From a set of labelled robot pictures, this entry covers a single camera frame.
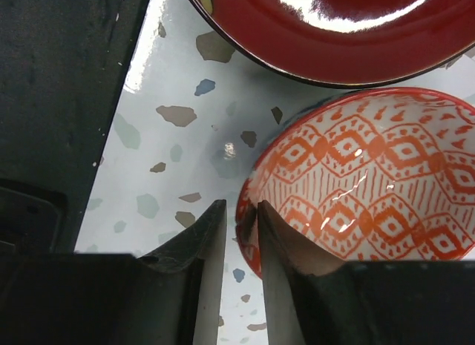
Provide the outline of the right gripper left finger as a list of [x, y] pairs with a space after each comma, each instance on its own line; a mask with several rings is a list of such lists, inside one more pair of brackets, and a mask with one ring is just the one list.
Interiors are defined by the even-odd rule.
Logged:
[[155, 250], [5, 255], [3, 344], [215, 344], [226, 201]]

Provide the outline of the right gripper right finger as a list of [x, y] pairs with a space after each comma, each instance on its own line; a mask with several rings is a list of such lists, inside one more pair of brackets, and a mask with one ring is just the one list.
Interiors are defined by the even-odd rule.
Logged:
[[472, 344], [471, 261], [343, 261], [257, 209], [271, 344]]

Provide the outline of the orange patterned bowl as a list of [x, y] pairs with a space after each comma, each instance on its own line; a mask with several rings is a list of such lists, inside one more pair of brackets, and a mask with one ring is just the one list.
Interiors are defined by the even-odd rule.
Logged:
[[474, 107], [398, 87], [308, 108], [258, 157], [236, 221], [261, 201], [342, 260], [459, 260], [474, 248]]

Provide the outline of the red floral plate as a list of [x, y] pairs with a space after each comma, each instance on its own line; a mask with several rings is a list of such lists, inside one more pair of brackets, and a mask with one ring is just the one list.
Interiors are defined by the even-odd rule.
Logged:
[[189, 0], [227, 42], [290, 79], [400, 82], [474, 46], [474, 0]]

